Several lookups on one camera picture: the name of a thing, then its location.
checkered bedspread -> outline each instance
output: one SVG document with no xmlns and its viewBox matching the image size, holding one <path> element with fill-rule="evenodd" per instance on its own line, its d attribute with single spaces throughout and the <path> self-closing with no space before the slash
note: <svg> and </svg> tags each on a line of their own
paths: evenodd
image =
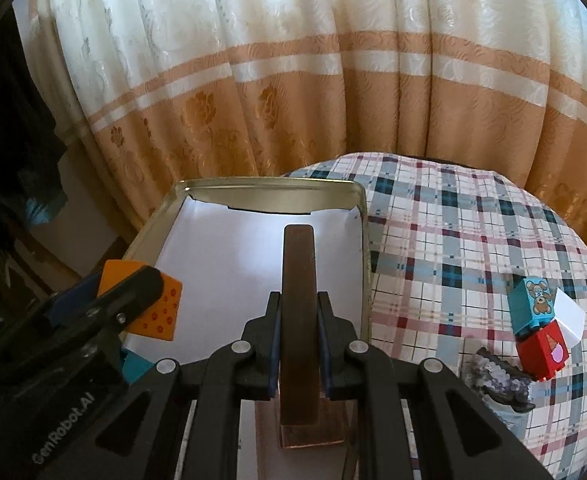
<svg viewBox="0 0 587 480">
<path fill-rule="evenodd" d="M 587 312 L 587 247 L 551 209 L 492 171 L 353 153 L 291 176 L 366 189 L 373 343 L 393 357 L 435 356 L 459 373 L 481 346 L 518 364 L 507 290 L 543 276 Z M 541 383 L 515 433 L 557 479 L 587 466 L 587 321 L 565 368 Z"/>
</svg>

red block with sticker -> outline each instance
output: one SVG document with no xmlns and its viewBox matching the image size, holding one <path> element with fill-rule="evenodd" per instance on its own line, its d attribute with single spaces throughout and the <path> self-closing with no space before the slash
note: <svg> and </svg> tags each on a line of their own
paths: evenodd
<svg viewBox="0 0 587 480">
<path fill-rule="evenodd" d="M 112 286 L 131 276 L 143 265 L 142 262 L 132 260 L 107 260 L 102 270 L 97 295 L 101 296 Z M 161 275 L 164 282 L 162 297 L 132 321 L 126 330 L 132 334 L 173 341 L 182 283 L 164 272 L 161 272 Z"/>
<path fill-rule="evenodd" d="M 556 372 L 564 368 L 569 358 L 565 339 L 556 320 L 523 341 L 517 341 L 515 347 L 523 370 L 538 381 L 552 379 Z"/>
</svg>

wooden block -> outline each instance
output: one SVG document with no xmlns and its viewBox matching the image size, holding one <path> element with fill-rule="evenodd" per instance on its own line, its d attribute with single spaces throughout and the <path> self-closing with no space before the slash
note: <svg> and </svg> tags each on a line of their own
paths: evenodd
<svg viewBox="0 0 587 480">
<path fill-rule="evenodd" d="M 132 260 L 107 260 L 102 270 L 102 279 L 97 295 L 101 296 L 144 265 L 142 262 Z M 164 272 L 161 274 L 164 281 L 162 297 L 132 321 L 126 330 L 132 334 L 173 341 L 180 295 L 182 295 L 182 283 Z"/>
<path fill-rule="evenodd" d="M 320 403 L 318 292 L 313 227 L 287 225 L 280 298 L 280 423 L 315 424 Z"/>
<path fill-rule="evenodd" d="M 277 395 L 275 400 L 279 407 Z M 279 430 L 278 443 L 283 449 L 331 446 L 342 444 L 349 439 L 349 421 L 345 401 L 329 400 L 321 395 L 318 421 L 315 424 L 283 426 L 279 423 L 279 415 L 278 410 L 276 412 Z"/>
</svg>

white paper card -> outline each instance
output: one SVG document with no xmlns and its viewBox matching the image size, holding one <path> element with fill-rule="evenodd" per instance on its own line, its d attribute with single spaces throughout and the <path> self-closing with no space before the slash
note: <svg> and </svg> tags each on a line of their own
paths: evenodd
<svg viewBox="0 0 587 480">
<path fill-rule="evenodd" d="M 310 215 L 234 210 L 187 198 L 156 267 L 182 283 L 173 341 L 130 334 L 126 347 L 155 362 L 208 358 L 240 338 L 264 315 L 269 293 L 282 285 L 282 242 L 288 224 L 310 224 L 316 242 L 318 290 L 336 316 L 360 333 L 363 306 L 362 221 L 357 208 Z"/>
<path fill-rule="evenodd" d="M 580 343 L 582 339 L 587 314 L 580 308 L 579 304 L 568 297 L 560 288 L 556 290 L 553 309 L 567 348 L 571 349 Z"/>
</svg>

cream curtain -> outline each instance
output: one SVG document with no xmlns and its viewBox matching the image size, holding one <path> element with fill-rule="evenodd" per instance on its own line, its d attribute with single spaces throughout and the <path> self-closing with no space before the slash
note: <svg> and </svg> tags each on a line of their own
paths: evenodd
<svg viewBox="0 0 587 480">
<path fill-rule="evenodd" d="M 345 152 L 502 173 L 587 243 L 579 0 L 29 0 L 33 78 L 140 227 L 178 180 Z"/>
</svg>

